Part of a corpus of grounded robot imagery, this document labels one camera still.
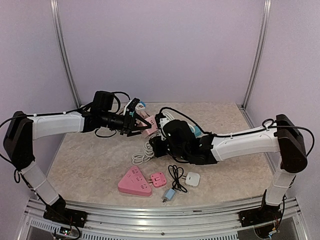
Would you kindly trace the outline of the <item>pink cube socket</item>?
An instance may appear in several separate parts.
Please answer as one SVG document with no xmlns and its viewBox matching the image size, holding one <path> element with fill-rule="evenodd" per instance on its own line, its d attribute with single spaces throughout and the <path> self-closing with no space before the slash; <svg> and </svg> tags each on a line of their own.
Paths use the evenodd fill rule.
<svg viewBox="0 0 320 240">
<path fill-rule="evenodd" d="M 154 115 L 147 117 L 145 120 L 151 124 L 151 128 L 148 128 L 148 129 L 145 129 L 142 131 L 142 136 L 144 138 L 147 138 L 148 136 L 150 136 L 158 131 L 158 126 L 157 126 L 156 119 L 155 119 Z"/>
</svg>

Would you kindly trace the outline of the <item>pink square plug adapter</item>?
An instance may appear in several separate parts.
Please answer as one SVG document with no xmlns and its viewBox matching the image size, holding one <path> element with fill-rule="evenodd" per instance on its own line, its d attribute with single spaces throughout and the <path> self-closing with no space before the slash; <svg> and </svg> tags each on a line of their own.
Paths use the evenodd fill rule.
<svg viewBox="0 0 320 240">
<path fill-rule="evenodd" d="M 160 188 L 167 184 L 167 178 L 163 172 L 155 172 L 150 175 L 148 183 L 152 184 L 155 188 Z"/>
</svg>

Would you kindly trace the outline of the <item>pink triangular power strip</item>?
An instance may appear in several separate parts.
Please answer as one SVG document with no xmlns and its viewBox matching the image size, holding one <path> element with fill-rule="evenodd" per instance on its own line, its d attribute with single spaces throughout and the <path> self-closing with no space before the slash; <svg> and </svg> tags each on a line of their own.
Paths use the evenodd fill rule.
<svg viewBox="0 0 320 240">
<path fill-rule="evenodd" d="M 139 167 L 133 165 L 117 184 L 117 189 L 121 193 L 150 197 L 152 189 L 140 171 Z"/>
</svg>

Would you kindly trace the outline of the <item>white plug adapter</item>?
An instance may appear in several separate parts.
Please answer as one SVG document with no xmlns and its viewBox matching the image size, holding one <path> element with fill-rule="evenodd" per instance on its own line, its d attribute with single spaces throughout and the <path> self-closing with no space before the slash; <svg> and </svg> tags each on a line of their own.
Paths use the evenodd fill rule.
<svg viewBox="0 0 320 240">
<path fill-rule="evenodd" d="M 182 176 L 184 183 L 189 187 L 198 187 L 201 180 L 201 175 L 196 172 L 188 172 Z"/>
</svg>

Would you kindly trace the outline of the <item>light blue plug adapter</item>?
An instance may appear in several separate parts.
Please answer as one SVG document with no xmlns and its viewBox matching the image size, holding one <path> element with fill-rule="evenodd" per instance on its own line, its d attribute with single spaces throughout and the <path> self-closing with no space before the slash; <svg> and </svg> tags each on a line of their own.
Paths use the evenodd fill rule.
<svg viewBox="0 0 320 240">
<path fill-rule="evenodd" d="M 163 203 L 166 203 L 166 202 L 170 202 L 173 197 L 175 196 L 176 194 L 176 191 L 172 188 L 169 188 L 163 195 L 163 198 L 162 198 L 162 202 Z"/>
</svg>

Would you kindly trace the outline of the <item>white cube socket adapter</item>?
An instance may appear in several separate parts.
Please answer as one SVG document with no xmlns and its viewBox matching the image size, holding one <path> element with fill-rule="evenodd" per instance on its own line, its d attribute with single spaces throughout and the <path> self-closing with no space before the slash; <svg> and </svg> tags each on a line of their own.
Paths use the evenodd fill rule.
<svg viewBox="0 0 320 240">
<path fill-rule="evenodd" d="M 135 111 L 138 113 L 138 112 L 141 112 L 141 111 L 144 111 L 146 109 L 146 107 L 142 104 L 142 103 L 138 103 L 136 106 L 135 106 Z"/>
</svg>

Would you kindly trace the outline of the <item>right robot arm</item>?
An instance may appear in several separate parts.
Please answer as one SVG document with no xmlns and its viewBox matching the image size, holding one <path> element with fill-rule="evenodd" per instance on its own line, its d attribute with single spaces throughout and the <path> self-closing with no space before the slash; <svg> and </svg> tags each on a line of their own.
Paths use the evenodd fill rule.
<svg viewBox="0 0 320 240">
<path fill-rule="evenodd" d="M 196 137 L 184 120 L 166 120 L 157 114 L 160 136 L 149 140 L 155 157 L 170 155 L 176 162 L 193 165 L 213 165 L 218 162 L 260 153 L 279 153 L 280 163 L 273 182 L 264 191 L 261 206 L 241 211 L 242 221 L 266 222 L 280 217 L 280 204 L 298 173 L 308 165 L 307 152 L 301 128 L 286 115 L 267 119 L 261 127 L 236 133 L 218 135 L 206 132 Z"/>
</svg>

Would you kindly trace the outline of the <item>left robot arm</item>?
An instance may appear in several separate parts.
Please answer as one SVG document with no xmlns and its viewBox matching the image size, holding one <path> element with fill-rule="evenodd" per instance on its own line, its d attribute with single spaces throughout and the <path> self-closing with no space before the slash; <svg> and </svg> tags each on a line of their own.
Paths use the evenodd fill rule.
<svg viewBox="0 0 320 240">
<path fill-rule="evenodd" d="M 35 161 L 33 142 L 37 139 L 66 134 L 88 133 L 108 128 L 121 135 L 135 136 L 151 128 L 136 111 L 138 98 L 131 99 L 123 113 L 112 111 L 117 101 L 116 92 L 97 91 L 93 101 L 72 111 L 25 114 L 17 111 L 7 120 L 9 123 L 3 139 L 8 161 L 15 167 L 20 178 L 35 192 L 46 206 L 47 213 L 63 223 L 70 218 L 65 200 L 49 183 Z"/>
</svg>

